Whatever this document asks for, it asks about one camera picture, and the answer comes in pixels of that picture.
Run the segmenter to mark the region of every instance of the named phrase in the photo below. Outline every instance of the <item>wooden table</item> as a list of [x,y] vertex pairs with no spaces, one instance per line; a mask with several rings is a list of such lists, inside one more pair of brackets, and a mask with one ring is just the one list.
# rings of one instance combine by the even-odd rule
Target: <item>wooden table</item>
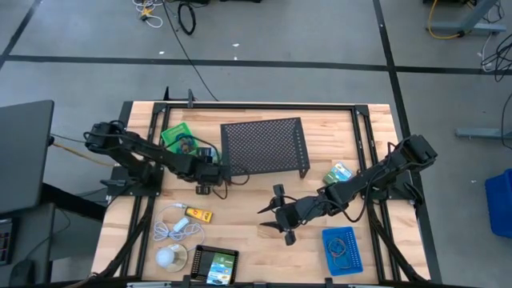
[[[128,130],[147,135],[153,102],[134,102]],[[393,119],[388,105],[368,105],[370,120],[373,127],[378,157],[387,154],[386,144],[397,142]],[[352,226],[358,240],[358,247],[364,265],[360,274],[334,277],[334,282],[376,283],[377,274],[374,264],[373,249],[370,240],[368,219],[350,223],[342,214],[334,217],[316,218],[307,226],[296,229],[297,242],[286,246],[283,234],[275,229],[259,226],[261,222],[273,221],[272,213],[256,214],[266,207],[274,196],[272,185],[282,183],[286,194],[295,198],[316,195],[316,189],[323,186],[322,178],[338,161],[342,161],[349,169],[359,168],[358,155],[354,143],[354,130],[349,112],[334,110],[226,110],[226,109],[172,109],[169,127],[186,122],[192,133],[204,140],[212,142],[219,149],[220,124],[228,122],[246,122],[275,118],[300,117],[306,137],[310,156],[310,171],[304,179],[299,179],[297,171],[272,174],[252,175],[244,186],[231,186],[227,200],[221,200],[214,194],[198,196],[194,192],[195,184],[179,181],[166,170],[162,194],[157,198],[154,216],[164,206],[174,202],[182,202],[192,207],[213,211],[210,224],[201,223],[206,232],[204,245],[217,246],[240,252],[237,271],[237,282],[295,282],[323,283],[330,277],[327,269],[325,253],[322,245],[322,230],[327,227]],[[366,139],[364,123],[360,119],[363,139]],[[154,142],[158,142],[162,117],[158,120]],[[371,166],[369,149],[366,147],[367,165]],[[245,176],[234,178],[241,182]],[[102,271],[116,255],[126,240],[133,197],[119,197],[110,205],[103,223],[94,257],[92,271]],[[362,200],[357,198],[348,209],[350,215],[358,214]],[[426,257],[414,214],[414,208],[407,201],[388,201],[390,221],[394,240],[407,260],[423,277],[429,278]],[[158,219],[172,227],[181,217],[182,210],[171,208],[161,214]],[[144,267],[144,280],[181,281],[183,275],[190,273],[190,263],[194,252],[189,252],[189,261],[185,268],[177,273],[168,273],[158,267],[154,261],[157,250],[173,243],[167,239],[155,242],[151,226]],[[182,244],[185,247],[195,246],[201,240],[200,235],[188,237]],[[390,264],[387,251],[381,242],[382,256],[386,268],[386,276],[390,279]],[[138,244],[132,255],[137,255]],[[134,272],[136,258],[131,258],[130,273]]]

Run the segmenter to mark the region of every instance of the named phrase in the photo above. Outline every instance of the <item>white ball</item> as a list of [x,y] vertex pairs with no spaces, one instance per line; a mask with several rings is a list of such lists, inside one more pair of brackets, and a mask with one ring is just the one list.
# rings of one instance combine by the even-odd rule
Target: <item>white ball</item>
[[156,261],[161,268],[167,268],[174,261],[174,251],[169,247],[161,248],[157,252]]

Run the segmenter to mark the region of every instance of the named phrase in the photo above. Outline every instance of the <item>black mesh basket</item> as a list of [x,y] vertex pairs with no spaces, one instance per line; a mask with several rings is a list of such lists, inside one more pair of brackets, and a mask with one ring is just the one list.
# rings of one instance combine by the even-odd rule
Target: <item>black mesh basket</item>
[[221,125],[222,161],[230,176],[310,168],[300,118]]

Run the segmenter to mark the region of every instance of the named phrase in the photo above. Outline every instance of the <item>gray floor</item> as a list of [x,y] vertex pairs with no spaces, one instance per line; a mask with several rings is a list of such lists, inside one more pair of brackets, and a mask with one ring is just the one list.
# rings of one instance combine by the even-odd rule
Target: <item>gray floor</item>
[[[0,50],[32,1],[0,0]],[[381,4],[396,65],[478,68],[477,52],[485,37],[434,40],[424,31],[429,7],[420,0],[381,0]],[[503,5],[512,11],[510,2]],[[435,17],[460,18],[467,11],[440,6]],[[261,4],[213,0],[196,13],[196,33],[192,37],[178,33],[191,58],[386,64],[371,0],[263,0]],[[161,9],[155,14],[164,15]],[[512,17],[504,23],[512,29]],[[507,35],[492,39],[489,51]],[[129,0],[43,0],[11,55],[185,58],[168,25],[152,29],[138,21]],[[387,72],[198,69],[221,100],[389,103],[399,130]],[[422,178],[444,283],[510,286],[512,240],[490,232],[483,183],[509,168],[512,154],[498,142],[460,140],[453,132],[457,127],[498,127],[512,85],[508,78],[496,84],[482,75],[399,74],[398,80],[411,132],[424,134],[439,152],[438,161]],[[174,97],[185,97],[191,88],[199,99],[210,99],[189,66],[8,61],[0,69],[0,106],[53,99],[52,131],[80,138],[93,123],[116,118],[123,101],[159,99],[165,86]],[[506,122],[512,127],[510,117]],[[87,153],[80,145],[65,144]],[[101,188],[98,181],[109,175],[108,168],[56,148],[49,150],[45,181],[64,190],[75,194],[95,190]],[[57,221],[57,226],[64,225],[63,218]],[[73,252],[72,258],[54,263],[55,281],[83,278],[92,263],[101,226],[74,215],[72,223],[54,242],[54,259]]]

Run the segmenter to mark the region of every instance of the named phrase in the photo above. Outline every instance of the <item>blue bin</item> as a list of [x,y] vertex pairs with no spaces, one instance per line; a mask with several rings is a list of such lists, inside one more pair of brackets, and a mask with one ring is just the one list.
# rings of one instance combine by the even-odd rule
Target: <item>blue bin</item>
[[512,238],[512,169],[486,180],[490,228],[499,236]]
[[[329,252],[329,243],[336,238],[343,240],[346,251],[343,255],[336,257],[336,263],[334,263],[334,257]],[[322,240],[326,252],[327,266],[331,275],[340,276],[362,272],[361,255],[359,255],[358,243],[352,227],[325,229],[322,231]]]

